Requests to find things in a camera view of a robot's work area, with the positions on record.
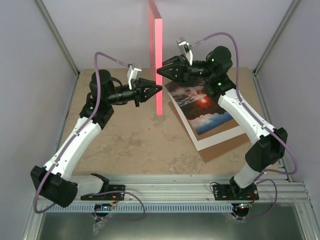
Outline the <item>pink wooden picture frame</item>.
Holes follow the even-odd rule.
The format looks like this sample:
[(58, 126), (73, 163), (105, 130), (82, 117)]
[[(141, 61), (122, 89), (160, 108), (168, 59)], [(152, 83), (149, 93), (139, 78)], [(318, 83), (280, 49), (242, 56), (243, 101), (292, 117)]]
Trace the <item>pink wooden picture frame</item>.
[(157, 69), (163, 63), (163, 19), (155, 0), (148, 0), (147, 5), (150, 69), (156, 84), (162, 86), (163, 77), (157, 73)]

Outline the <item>sunset landscape photo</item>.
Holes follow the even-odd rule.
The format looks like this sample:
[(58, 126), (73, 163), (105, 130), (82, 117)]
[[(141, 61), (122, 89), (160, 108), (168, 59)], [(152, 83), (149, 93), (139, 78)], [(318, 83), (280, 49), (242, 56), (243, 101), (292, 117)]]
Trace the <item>sunset landscape photo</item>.
[(232, 116), (216, 103), (216, 98), (207, 96), (203, 80), (197, 80), (194, 86), (171, 81), (165, 87), (197, 135), (208, 132), (214, 135), (238, 126)]

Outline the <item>white mat board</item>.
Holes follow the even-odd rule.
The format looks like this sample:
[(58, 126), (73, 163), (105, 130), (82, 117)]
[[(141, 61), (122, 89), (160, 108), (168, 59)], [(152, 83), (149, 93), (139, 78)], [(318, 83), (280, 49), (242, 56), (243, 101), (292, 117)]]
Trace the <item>white mat board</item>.
[(182, 125), (184, 126), (197, 151), (204, 150), (211, 146), (220, 144), (222, 142), (231, 140), (232, 138), (245, 134), (244, 130), (238, 125), (236, 127), (227, 129), (225, 131), (221, 131), (219, 133), (198, 140), (193, 131), (192, 126), (188, 123), (185, 115), (183, 114), (182, 110), (180, 109), (174, 98), (170, 94), (168, 96), (170, 97), (171, 103), (173, 104), (172, 109), (175, 109), (177, 114), (179, 115), (178, 120), (182, 121)]

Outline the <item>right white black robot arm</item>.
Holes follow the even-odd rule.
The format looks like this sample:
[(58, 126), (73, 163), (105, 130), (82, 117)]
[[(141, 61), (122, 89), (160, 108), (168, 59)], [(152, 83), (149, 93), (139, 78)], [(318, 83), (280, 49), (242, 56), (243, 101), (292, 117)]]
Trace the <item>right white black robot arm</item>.
[(284, 128), (276, 129), (247, 105), (227, 74), (232, 65), (230, 50), (218, 46), (205, 60), (192, 60), (191, 51), (185, 50), (183, 54), (164, 61), (156, 70), (157, 74), (188, 87), (203, 80), (207, 96), (232, 116), (252, 143), (245, 154), (244, 167), (230, 179), (229, 184), (217, 185), (216, 200), (223, 194), (232, 200), (251, 196), (256, 189), (255, 179), (284, 156), (283, 144), (288, 138)]

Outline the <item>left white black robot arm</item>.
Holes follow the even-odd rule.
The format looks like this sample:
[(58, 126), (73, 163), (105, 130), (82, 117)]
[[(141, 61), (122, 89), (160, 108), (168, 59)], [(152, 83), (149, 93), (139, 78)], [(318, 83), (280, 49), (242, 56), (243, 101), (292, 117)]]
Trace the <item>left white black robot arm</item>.
[(66, 208), (83, 196), (93, 195), (99, 200), (107, 198), (110, 193), (109, 179), (97, 173), (84, 178), (72, 176), (77, 162), (111, 119), (114, 106), (133, 101), (139, 107), (162, 90), (162, 86), (155, 81), (141, 77), (122, 84), (105, 69), (92, 74), (89, 88), (85, 105), (68, 138), (44, 166), (35, 166), (31, 170), (36, 199), (42, 196)]

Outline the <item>brown cardboard backing board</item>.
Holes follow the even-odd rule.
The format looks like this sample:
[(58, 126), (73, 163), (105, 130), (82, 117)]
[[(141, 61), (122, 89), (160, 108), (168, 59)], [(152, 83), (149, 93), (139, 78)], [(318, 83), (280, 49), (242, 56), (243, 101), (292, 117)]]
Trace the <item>brown cardboard backing board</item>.
[[(174, 112), (175, 116), (178, 118), (179, 115), (177, 114), (176, 110), (173, 109), (173, 104), (171, 102), (168, 103), (169, 106), (171, 107), (172, 111)], [(234, 128), (236, 126), (239, 126), (237, 124), (237, 122), (234, 120), (234, 119), (231, 119), (225, 123), (222, 123), (220, 124), (219, 126), (215, 127), (215, 128), (212, 128), (208, 131), (206, 131), (205, 133), (203, 134), (200, 134), (198, 135), (197, 134), (197, 131), (193, 128), (193, 126), (191, 125), (192, 127), (192, 130), (193, 132), (195, 133), (196, 135), (196, 138), (198, 140), (201, 140), (201, 139), (204, 139), (204, 138), (207, 138), (211, 135), (214, 135), (214, 134), (217, 134), (219, 132), (222, 132), (222, 131), (226, 131), (228, 129), (231, 129), (231, 128)], [(247, 137), (246, 134), (242, 134), (240, 136), (237, 136), (237, 137), (234, 137), (232, 139), (229, 139), (227, 141), (224, 141), (224, 142), (221, 142), (217, 145), (213, 145), (211, 147), (208, 147), (208, 148), (205, 148), (203, 150), (200, 150), (198, 151), (198, 153), (200, 154), (202, 160), (207, 163), (213, 159), (216, 159), (220, 156), (222, 156), (223, 154), (229, 152), (229, 151), (232, 151), (234, 150), (235, 148), (241, 146), (242, 144), (245, 144), (247, 142), (249, 142), (249, 138)]]

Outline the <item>crumpled clear plastic wrap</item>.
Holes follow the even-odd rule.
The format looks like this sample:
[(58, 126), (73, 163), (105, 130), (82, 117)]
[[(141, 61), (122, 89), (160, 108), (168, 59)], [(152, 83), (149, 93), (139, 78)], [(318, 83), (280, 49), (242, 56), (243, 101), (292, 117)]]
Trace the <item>crumpled clear plastic wrap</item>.
[(101, 230), (101, 228), (103, 228), (105, 226), (105, 221), (101, 220), (101, 219), (96, 219), (95, 223), (92, 226), (92, 234), (94, 236), (96, 236), (99, 231)]

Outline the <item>left aluminium corner post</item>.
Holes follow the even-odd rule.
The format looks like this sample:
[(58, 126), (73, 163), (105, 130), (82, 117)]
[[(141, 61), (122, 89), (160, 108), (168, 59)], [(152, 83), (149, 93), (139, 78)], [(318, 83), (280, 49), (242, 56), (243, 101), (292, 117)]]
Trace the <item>left aluminium corner post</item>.
[(61, 34), (59, 33), (59, 30), (56, 26), (56, 24), (54, 23), (46, 5), (44, 4), (43, 0), (34, 0), (33, 1), (36, 5), (36, 7), (38, 8), (40, 14), (42, 15), (45, 23), (48, 26), (48, 29), (50, 30), (50, 32), (52, 33), (59, 49), (61, 50), (65, 60), (67, 61), (68, 65), (71, 67), (73, 73), (75, 74), (76, 77), (79, 77), (80, 75), (80, 71), (78, 70), (75, 61), (73, 60)]

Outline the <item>aluminium corner post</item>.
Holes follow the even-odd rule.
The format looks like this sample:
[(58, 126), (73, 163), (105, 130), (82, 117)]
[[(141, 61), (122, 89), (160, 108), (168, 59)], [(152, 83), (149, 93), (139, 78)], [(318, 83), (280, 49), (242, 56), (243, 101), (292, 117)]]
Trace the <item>aluminium corner post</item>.
[(56, 24), (54, 23), (46, 5), (44, 4), (43, 0), (34, 0), (33, 1), (36, 5), (36, 7), (38, 8), (40, 14), (42, 15), (45, 23), (48, 26), (48, 29), (50, 30), (50, 32), (52, 33), (59, 49), (61, 50), (65, 60), (67, 61), (68, 65), (71, 67), (73, 73), (75, 74), (76, 77), (79, 77), (80, 75), (80, 71), (78, 70), (75, 61), (73, 60), (61, 34), (59, 33), (59, 30), (56, 26)]
[(268, 59), (269, 55), (271, 54), (272, 50), (276, 46), (277, 42), (279, 41), (280, 37), (282, 36), (283, 32), (285, 31), (287, 25), (289, 24), (290, 20), (294, 16), (295, 12), (297, 11), (301, 0), (292, 0), (288, 9), (286, 10), (283, 18), (281, 19), (276, 31), (274, 32), (272, 38), (270, 39), (266, 49), (264, 50), (261, 58), (259, 59), (258, 63), (256, 64), (254, 70), (252, 71), (253, 75), (256, 77), (260, 70), (262, 69), (264, 63)]

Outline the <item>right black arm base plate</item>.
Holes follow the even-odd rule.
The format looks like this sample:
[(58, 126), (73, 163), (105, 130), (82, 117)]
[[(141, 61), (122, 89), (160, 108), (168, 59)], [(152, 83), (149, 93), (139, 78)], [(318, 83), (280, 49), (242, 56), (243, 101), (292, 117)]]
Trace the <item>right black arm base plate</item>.
[(257, 186), (251, 184), (246, 188), (239, 188), (237, 185), (214, 184), (213, 195), (216, 201), (253, 201), (259, 200)]

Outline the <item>right aluminium corner post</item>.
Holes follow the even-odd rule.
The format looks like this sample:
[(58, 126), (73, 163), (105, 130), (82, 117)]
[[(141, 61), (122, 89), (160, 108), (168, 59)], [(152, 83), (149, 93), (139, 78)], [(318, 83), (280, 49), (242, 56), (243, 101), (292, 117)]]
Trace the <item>right aluminium corner post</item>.
[(279, 41), (280, 37), (282, 36), (283, 32), (285, 31), (287, 25), (289, 24), (290, 20), (294, 16), (295, 12), (297, 11), (301, 0), (292, 0), (288, 9), (286, 10), (283, 18), (281, 19), (276, 31), (274, 32), (272, 38), (270, 39), (266, 49), (264, 50), (261, 58), (259, 59), (258, 63), (256, 64), (254, 70), (252, 71), (253, 75), (256, 77), (260, 70), (262, 69), (264, 63), (268, 59), (269, 55), (271, 54), (272, 50), (276, 46), (277, 42)]

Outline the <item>aluminium rail bed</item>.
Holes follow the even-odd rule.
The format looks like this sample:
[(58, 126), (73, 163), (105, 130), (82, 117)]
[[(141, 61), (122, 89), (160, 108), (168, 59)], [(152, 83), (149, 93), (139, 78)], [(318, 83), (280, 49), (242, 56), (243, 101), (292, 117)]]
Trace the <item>aluminium rail bed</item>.
[[(85, 178), (89, 175), (74, 175)], [(213, 185), (228, 185), (230, 175), (101, 175), (109, 180), (108, 193), (100, 195), (85, 195), (77, 197), (75, 202), (92, 202), (95, 204), (111, 202), (142, 201), (143, 203), (171, 203), (171, 202), (252, 202), (254, 200), (215, 200)], [(278, 192), (278, 199), (307, 200), (307, 194), (302, 183), (290, 182), (282, 171), (263, 175), (259, 178), (267, 186), (257, 187), (259, 200), (267, 201), (274, 191)]]

